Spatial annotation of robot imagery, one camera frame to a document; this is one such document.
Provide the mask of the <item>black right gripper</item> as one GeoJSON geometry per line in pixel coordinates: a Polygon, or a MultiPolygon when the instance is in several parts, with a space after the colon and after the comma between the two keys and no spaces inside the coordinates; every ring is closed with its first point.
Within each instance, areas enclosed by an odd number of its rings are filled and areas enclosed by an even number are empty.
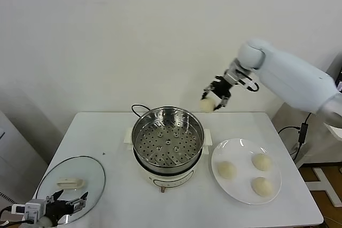
{"type": "Polygon", "coordinates": [[[208,98],[211,93],[220,97],[220,102],[216,105],[215,110],[225,108],[231,97],[230,89],[235,85],[236,82],[228,82],[223,76],[216,76],[215,80],[204,89],[201,99],[208,98]]]}

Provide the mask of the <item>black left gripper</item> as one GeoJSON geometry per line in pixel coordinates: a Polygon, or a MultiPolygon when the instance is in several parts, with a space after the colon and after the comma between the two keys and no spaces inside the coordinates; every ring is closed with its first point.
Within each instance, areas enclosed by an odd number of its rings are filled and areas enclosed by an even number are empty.
{"type": "Polygon", "coordinates": [[[80,198],[74,199],[69,203],[64,200],[58,200],[64,190],[59,190],[51,196],[47,196],[46,200],[49,204],[46,206],[45,217],[52,224],[58,224],[58,221],[65,215],[71,215],[74,211],[81,211],[86,206],[89,192],[85,192],[80,198]]]}

